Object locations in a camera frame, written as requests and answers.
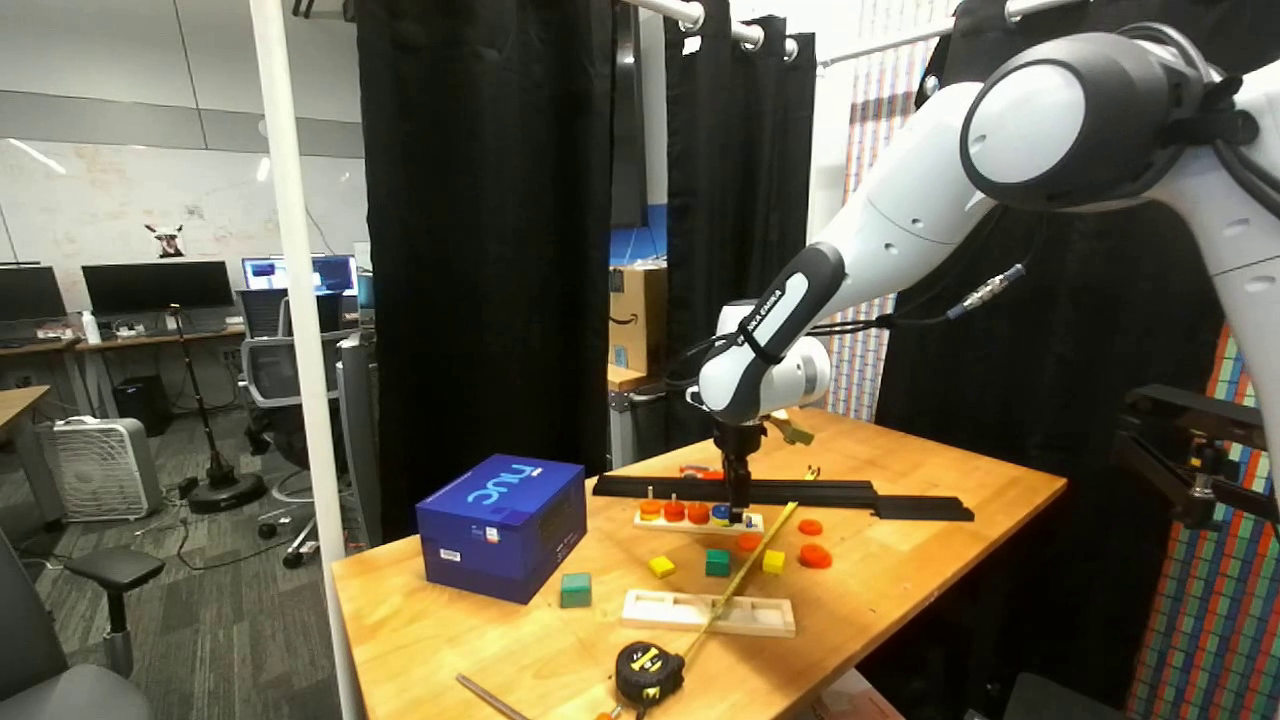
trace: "floor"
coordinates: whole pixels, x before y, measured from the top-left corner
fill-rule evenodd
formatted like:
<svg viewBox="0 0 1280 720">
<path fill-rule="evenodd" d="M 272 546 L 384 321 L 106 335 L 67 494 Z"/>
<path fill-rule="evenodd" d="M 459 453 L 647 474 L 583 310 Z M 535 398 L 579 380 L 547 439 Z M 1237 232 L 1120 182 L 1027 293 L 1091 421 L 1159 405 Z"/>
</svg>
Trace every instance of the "floor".
<svg viewBox="0 0 1280 720">
<path fill-rule="evenodd" d="M 242 411 L 212 416 L 219 456 L 267 486 L 294 489 L 306 477 L 284 456 L 250 456 Z M 197 518 L 180 505 L 186 477 L 202 477 L 207 439 L 197 416 L 148 439 L 160 470 L 160 507 L 144 519 L 67 525 L 41 556 L 41 538 L 20 539 L 30 552 L 34 588 L 54 616 L 67 654 L 105 635 L 105 595 L 61 570 L 61 556 L 94 547 L 141 547 L 164 562 L 160 582 L 127 595 L 131 681 L 148 691 L 160 720 L 322 720 L 340 716 L 333 687 L 333 645 L 322 619 L 319 566 L 280 566 L 286 538 L 258 539 L 255 518 L 280 507 L 262 495 L 230 512 Z M 25 477 L 13 449 L 0 453 L 0 512 L 25 505 Z"/>
</svg>

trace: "blue cardboard box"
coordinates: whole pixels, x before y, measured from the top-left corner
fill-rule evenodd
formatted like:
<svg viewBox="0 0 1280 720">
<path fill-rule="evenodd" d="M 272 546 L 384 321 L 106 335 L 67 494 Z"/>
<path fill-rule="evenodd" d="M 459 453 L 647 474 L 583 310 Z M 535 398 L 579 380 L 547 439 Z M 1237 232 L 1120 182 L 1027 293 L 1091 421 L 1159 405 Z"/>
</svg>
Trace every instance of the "blue cardboard box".
<svg viewBox="0 0 1280 720">
<path fill-rule="evenodd" d="M 583 470 L 488 456 L 416 505 L 431 584 L 526 605 L 588 532 Z"/>
</svg>

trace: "tape measure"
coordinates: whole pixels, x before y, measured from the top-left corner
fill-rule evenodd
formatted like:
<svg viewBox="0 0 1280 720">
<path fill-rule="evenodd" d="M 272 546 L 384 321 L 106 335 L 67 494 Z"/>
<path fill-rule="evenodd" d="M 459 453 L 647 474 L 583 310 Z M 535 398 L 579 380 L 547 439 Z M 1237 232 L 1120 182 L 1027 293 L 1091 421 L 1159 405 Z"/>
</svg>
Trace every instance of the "tape measure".
<svg viewBox="0 0 1280 720">
<path fill-rule="evenodd" d="M 656 710 L 661 700 L 677 697 L 684 687 L 684 655 L 637 641 L 616 654 L 612 665 L 616 697 L 631 710 Z"/>
</svg>

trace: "black curtain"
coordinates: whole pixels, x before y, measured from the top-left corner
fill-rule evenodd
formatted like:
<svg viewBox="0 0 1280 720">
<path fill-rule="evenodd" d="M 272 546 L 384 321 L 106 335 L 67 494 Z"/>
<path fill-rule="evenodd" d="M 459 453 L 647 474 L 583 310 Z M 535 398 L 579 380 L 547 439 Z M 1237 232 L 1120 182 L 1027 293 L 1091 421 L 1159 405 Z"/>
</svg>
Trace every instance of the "black curtain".
<svg viewBox="0 0 1280 720">
<path fill-rule="evenodd" d="M 612 6 L 355 7 L 389 538 L 488 453 L 604 470 Z"/>
<path fill-rule="evenodd" d="M 926 71 L 945 83 L 980 79 L 1043 35 L 1129 21 L 1169 21 L 1207 60 L 1239 71 L 1275 55 L 1275 7 L 1086 6 L 1006 27 L 1004 6 L 965 0 Z M 901 293 L 896 310 L 939 311 L 1014 261 L 1027 264 L 1027 279 L 995 310 L 892 332 L 875 421 L 1068 477 L 1068 495 L 1000 556 L 987 584 L 949 605 L 965 609 L 958 633 L 939 624 L 953 635 L 937 635 L 958 672 L 953 684 L 965 691 L 953 697 L 1006 687 L 1012 672 L 1031 670 L 1124 710 L 1162 562 L 1169 505 L 1109 459 L 1120 400 L 1140 383 L 1198 392 L 1223 315 L 1194 240 L 1169 208 L 1105 217 L 1000 208 L 949 264 Z"/>
<path fill-rule="evenodd" d="M 727 0 L 702 0 L 702 27 L 664 24 L 669 68 L 669 353 L 664 446 L 702 439 L 684 362 L 715 332 L 720 303 L 764 293 L 805 249 L 810 155 L 810 35 L 778 18 L 752 21 L 764 50 L 730 42 Z"/>
</svg>

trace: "office chair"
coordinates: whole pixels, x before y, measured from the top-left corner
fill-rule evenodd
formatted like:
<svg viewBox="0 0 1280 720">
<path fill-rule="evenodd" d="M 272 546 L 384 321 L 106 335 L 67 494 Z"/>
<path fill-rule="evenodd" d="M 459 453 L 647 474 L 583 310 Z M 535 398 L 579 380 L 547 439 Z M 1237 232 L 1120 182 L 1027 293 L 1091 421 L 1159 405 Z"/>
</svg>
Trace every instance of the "office chair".
<svg viewBox="0 0 1280 720">
<path fill-rule="evenodd" d="M 342 332 L 322 332 L 322 390 L 326 407 L 337 411 L 337 343 Z M 306 470 L 306 439 L 301 416 L 301 380 L 294 380 L 294 343 L 292 335 L 242 335 L 240 343 L 240 371 L 250 411 L 250 446 L 255 453 L 274 449 L 286 465 Z M 284 570 L 301 570 L 315 552 L 315 512 L 311 489 L 286 494 L 284 486 L 272 489 L 280 507 L 258 518 L 258 538 L 272 539 L 274 532 L 292 529 L 284 547 Z"/>
<path fill-rule="evenodd" d="M 54 641 L 52 616 L 34 584 L 0 532 L 0 720 L 144 720 L 144 691 L 127 684 L 131 649 L 122 595 L 160 577 L 160 562 L 127 547 L 67 562 L 67 572 L 94 582 L 106 592 L 110 633 L 94 662 L 72 665 Z"/>
</svg>

